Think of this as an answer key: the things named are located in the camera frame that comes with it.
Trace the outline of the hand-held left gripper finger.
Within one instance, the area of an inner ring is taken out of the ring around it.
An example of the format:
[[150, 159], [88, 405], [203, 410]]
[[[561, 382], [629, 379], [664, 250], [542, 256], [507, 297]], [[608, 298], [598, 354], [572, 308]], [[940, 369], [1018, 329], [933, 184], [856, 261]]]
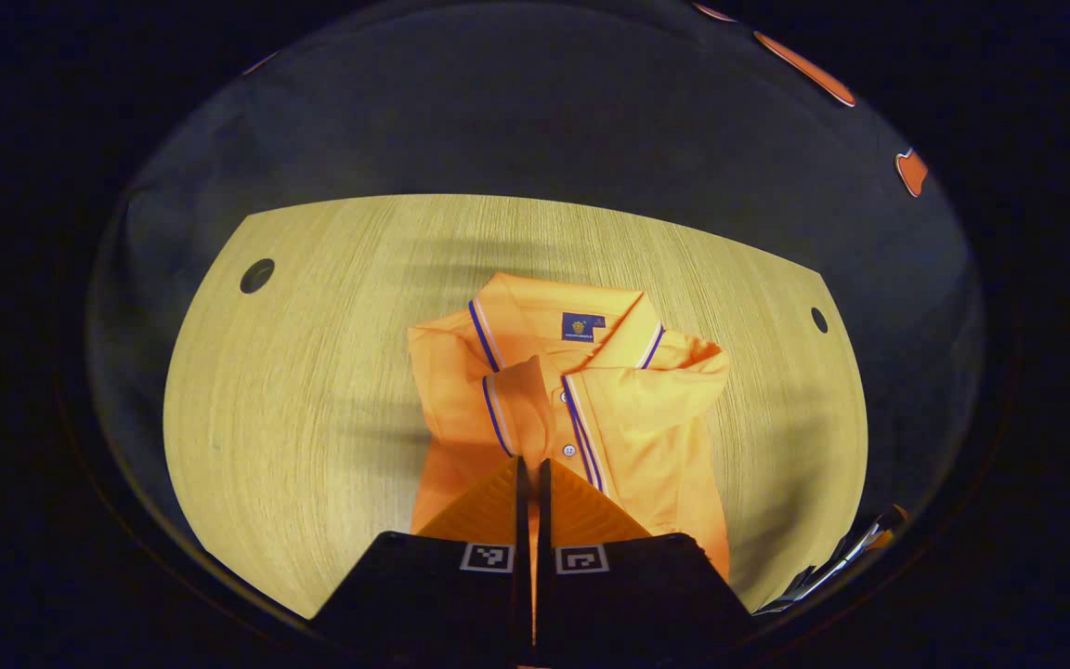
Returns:
[[696, 538], [653, 536], [557, 462], [539, 478], [539, 662], [705, 663], [754, 630]]
[[311, 630], [349, 656], [526, 655], [528, 499], [528, 468], [509, 460], [419, 532], [379, 533]]

